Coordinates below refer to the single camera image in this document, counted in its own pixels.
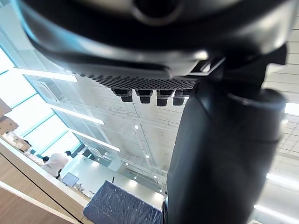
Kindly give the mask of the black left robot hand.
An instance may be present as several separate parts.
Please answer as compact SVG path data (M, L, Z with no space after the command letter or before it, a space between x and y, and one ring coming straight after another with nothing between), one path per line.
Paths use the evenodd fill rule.
M14 0L32 45L68 71L159 106L185 105L163 224L244 224L283 136L296 0Z

